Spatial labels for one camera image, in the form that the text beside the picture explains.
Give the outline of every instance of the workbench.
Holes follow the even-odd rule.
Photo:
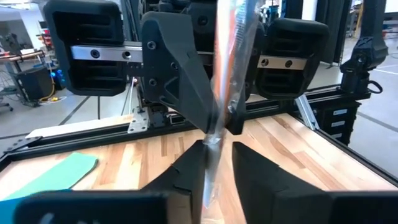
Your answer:
[[[128,123],[131,115],[67,124],[33,131],[29,137]],[[139,189],[156,178],[197,139],[199,130],[78,150],[99,163],[73,190]],[[245,223],[236,192],[231,143],[241,141],[281,168],[323,190],[397,190],[288,114],[246,121],[243,134],[227,135],[217,177],[219,196],[205,213],[209,223]],[[0,199],[37,178],[71,152],[13,162],[0,173]]]

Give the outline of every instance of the cable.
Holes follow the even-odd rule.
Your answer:
[[[53,79],[52,77],[51,77],[51,82],[52,82],[52,90],[51,90],[51,93],[50,93],[48,96],[45,96],[45,97],[39,99],[39,102],[41,102],[41,103],[46,102],[47,100],[49,100],[49,98],[50,98],[51,96],[54,95],[54,93],[55,93],[55,81],[54,81],[54,79]]]
[[[368,88],[369,92],[374,93],[374,94],[380,94],[383,92],[383,87],[378,82],[370,80],[369,84],[373,84],[374,86],[376,86],[379,89],[379,91],[374,91],[374,90],[371,90],[370,88]]]
[[[390,54],[390,56],[391,56],[392,58],[398,59],[398,53]]]
[[[98,119],[101,119],[101,97],[98,96],[98,103],[97,103],[97,115],[98,115]]]

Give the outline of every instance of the white wall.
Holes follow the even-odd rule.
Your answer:
[[[25,29],[24,22],[21,19],[7,21],[9,32],[17,35],[18,43],[32,44],[30,37]]]
[[[301,18],[314,21],[317,14],[317,3],[318,0],[304,0],[303,14]]]
[[[18,20],[18,19],[21,19],[21,16],[19,15],[19,11],[8,12],[8,11],[0,10],[0,21],[10,21],[10,20]]]
[[[40,49],[44,46],[42,42],[37,38],[37,34],[40,34],[41,29],[39,21],[43,21],[42,13],[38,10],[21,11],[20,16],[24,22],[26,31],[32,41],[33,48]]]
[[[386,12],[398,12],[398,0],[387,0]]]

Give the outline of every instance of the black plastic cover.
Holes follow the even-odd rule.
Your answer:
[[[257,92],[269,100],[291,100],[308,88],[328,40],[328,26],[301,19],[275,19],[267,30],[262,55],[307,59],[304,70],[260,68]]]
[[[76,95],[114,96],[126,88],[122,62],[74,60],[72,45],[122,45],[118,5],[100,0],[51,0],[44,6],[55,54],[68,90]]]
[[[207,133],[216,107],[195,48],[191,17],[147,12],[141,30],[144,98],[173,108]]]
[[[236,188],[247,223],[397,223],[398,192],[325,192],[233,143]]]

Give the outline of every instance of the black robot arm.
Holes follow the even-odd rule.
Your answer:
[[[388,55],[388,48],[382,37],[385,8],[386,0],[363,2],[361,37],[354,46],[351,58],[340,67],[343,73],[341,89],[347,93],[369,91],[369,71],[383,63]]]
[[[202,19],[192,20],[194,8],[188,7],[184,11],[186,14],[147,12],[141,21],[140,42],[125,42],[120,12],[115,4],[49,1],[45,17],[67,88],[78,95],[113,96],[125,90],[126,73],[134,69],[143,80],[141,87],[147,100],[177,110],[207,132],[212,113],[216,111],[212,111],[213,94],[204,66],[212,66],[213,53],[197,49],[197,27],[192,22],[206,25]],[[303,95],[315,75],[321,46],[327,38],[327,26],[314,21],[276,19],[267,35],[259,26],[249,56],[245,91],[241,92],[236,111],[230,114],[227,128],[233,134],[241,133],[244,101],[252,89],[271,100],[293,100]],[[248,223],[328,223],[328,217],[333,214],[335,194],[323,192],[292,176],[241,143],[234,143],[233,150],[236,186]],[[57,211],[55,217],[61,214],[72,222],[79,221],[77,211],[84,211],[87,213],[84,222],[103,218],[104,222],[100,223],[121,223],[118,213],[105,212],[109,205],[114,205],[115,212],[120,209],[124,217],[137,218],[131,221],[135,223],[199,223],[205,162],[206,149],[198,141],[140,191],[114,195],[107,192],[35,195],[18,208],[20,219],[17,223],[40,220],[47,213],[43,208],[52,208]],[[64,209],[77,202],[95,206]],[[126,206],[138,208],[140,205],[141,209],[133,217],[133,210],[122,210]],[[159,219],[152,214],[147,216],[144,209],[155,210],[161,216]],[[310,216],[312,209],[320,218]],[[290,218],[283,215],[290,212]]]

